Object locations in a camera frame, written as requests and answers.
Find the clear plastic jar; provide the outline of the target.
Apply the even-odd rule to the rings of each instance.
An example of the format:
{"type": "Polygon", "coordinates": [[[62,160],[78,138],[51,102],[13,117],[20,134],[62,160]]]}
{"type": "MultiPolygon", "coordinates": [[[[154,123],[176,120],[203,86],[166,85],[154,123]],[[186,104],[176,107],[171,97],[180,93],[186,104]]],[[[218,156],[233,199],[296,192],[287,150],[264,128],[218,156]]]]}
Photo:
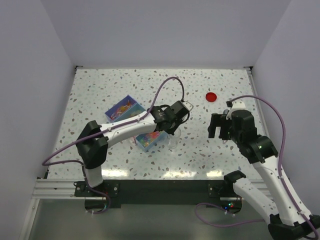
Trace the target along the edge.
{"type": "Polygon", "coordinates": [[[182,131],[181,129],[178,127],[174,134],[169,134],[167,136],[167,146],[169,149],[173,150],[178,146],[178,143],[180,141],[180,137],[181,137],[182,131]]]}

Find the four-compartment candy tray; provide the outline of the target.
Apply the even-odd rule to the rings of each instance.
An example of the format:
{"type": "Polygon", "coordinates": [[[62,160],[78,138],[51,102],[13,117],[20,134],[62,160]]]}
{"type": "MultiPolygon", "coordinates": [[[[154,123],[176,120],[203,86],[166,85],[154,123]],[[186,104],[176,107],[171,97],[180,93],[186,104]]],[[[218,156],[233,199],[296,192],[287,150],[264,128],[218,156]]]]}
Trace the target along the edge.
{"type": "MultiPolygon", "coordinates": [[[[108,120],[109,123],[113,123],[113,122],[119,122],[119,121],[123,121],[123,120],[127,120],[131,117],[135,117],[143,112],[145,112],[146,109],[140,105],[134,98],[132,98],[130,95],[125,96],[122,100],[120,100],[117,104],[115,104],[113,107],[111,107],[109,110],[107,110],[104,114],[108,120]],[[112,120],[110,118],[111,114],[114,113],[116,111],[116,109],[120,106],[125,105],[128,100],[132,103],[132,106],[126,110],[121,116],[119,116],[118,118],[112,120]]],[[[144,152],[148,152],[151,148],[155,147],[158,142],[160,141],[164,141],[165,138],[168,136],[168,134],[164,131],[160,132],[160,136],[153,141],[149,146],[147,147],[143,147],[138,141],[137,141],[137,136],[131,137],[129,138],[129,142],[132,143],[133,145],[141,148],[144,152]]]]}

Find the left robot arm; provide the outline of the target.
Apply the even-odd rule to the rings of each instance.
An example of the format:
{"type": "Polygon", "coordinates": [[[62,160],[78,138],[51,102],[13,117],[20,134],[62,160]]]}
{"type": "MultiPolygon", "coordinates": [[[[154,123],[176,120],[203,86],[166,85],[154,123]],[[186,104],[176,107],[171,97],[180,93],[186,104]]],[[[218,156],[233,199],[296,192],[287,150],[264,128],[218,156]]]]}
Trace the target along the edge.
{"type": "Polygon", "coordinates": [[[102,164],[108,149],[129,138],[153,132],[174,135],[190,117],[194,106],[183,100],[173,105],[152,106],[136,116],[107,124],[95,120],[86,124],[76,141],[77,152],[84,164],[86,191],[99,196],[104,190],[102,164]]]}

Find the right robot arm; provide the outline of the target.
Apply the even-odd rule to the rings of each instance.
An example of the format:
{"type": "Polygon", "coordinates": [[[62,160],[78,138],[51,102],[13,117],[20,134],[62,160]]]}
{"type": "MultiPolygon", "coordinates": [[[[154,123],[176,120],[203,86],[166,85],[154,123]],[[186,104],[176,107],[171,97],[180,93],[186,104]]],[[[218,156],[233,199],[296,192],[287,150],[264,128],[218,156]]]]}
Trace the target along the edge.
{"type": "Polygon", "coordinates": [[[244,198],[263,218],[274,240],[299,240],[320,227],[319,215],[314,215],[293,189],[273,142],[257,133],[254,117],[248,110],[226,110],[213,113],[208,127],[209,138],[216,129],[219,138],[232,140],[240,153],[263,179],[271,198],[258,190],[244,173],[236,170],[223,178],[223,192],[230,197],[244,198]]]}

